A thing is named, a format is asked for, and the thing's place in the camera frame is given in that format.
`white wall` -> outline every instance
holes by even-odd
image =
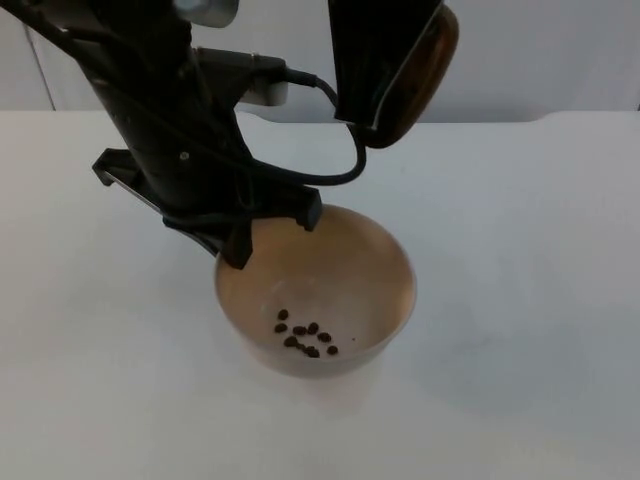
[[[430,121],[528,120],[556,110],[635,110],[640,103],[640,0],[447,0],[461,39]],[[240,0],[224,30],[194,28],[211,48],[285,58],[334,81],[326,0]],[[99,103],[77,67],[44,40],[36,48],[55,105]],[[282,121],[322,121],[318,92],[292,87],[284,107],[260,109]]]
[[[51,110],[24,27],[0,9],[0,110]]]

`white table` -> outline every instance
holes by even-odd
[[[338,125],[241,125],[263,160],[353,160]],[[101,186],[106,115],[3,113],[0,145],[1,478],[639,478],[639,115],[423,125],[324,190],[397,236],[419,298],[323,381],[257,364],[213,258]]]

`beige bowl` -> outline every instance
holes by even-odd
[[[244,270],[224,260],[216,269],[220,305],[252,352],[268,366],[297,376],[342,373],[371,360],[405,325],[416,297],[409,260],[398,242],[371,219],[325,206],[313,233],[291,219],[253,223],[254,252]],[[274,327],[289,311],[287,333]],[[321,357],[286,348],[296,325],[320,325],[339,354],[315,336],[301,337]]]

